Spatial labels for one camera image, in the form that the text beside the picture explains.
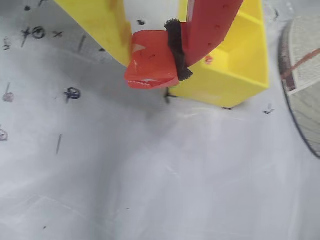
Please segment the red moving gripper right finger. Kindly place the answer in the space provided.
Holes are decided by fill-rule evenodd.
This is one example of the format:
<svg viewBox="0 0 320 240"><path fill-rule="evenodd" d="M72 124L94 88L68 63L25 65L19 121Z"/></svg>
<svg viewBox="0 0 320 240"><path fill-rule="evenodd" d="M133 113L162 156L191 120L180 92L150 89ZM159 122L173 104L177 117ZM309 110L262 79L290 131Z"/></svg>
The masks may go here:
<svg viewBox="0 0 320 240"><path fill-rule="evenodd" d="M180 82L189 79L193 66L227 36L243 0L189 0L186 21L168 20L164 27Z"/></svg>

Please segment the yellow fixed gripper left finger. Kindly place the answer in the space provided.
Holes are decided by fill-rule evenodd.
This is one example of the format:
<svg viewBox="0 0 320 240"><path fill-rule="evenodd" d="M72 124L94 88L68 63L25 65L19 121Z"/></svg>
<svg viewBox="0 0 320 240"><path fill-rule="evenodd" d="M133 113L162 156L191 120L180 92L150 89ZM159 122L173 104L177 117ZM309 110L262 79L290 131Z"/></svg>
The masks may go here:
<svg viewBox="0 0 320 240"><path fill-rule="evenodd" d="M122 0L56 0L120 64L131 60L132 30Z"/></svg>

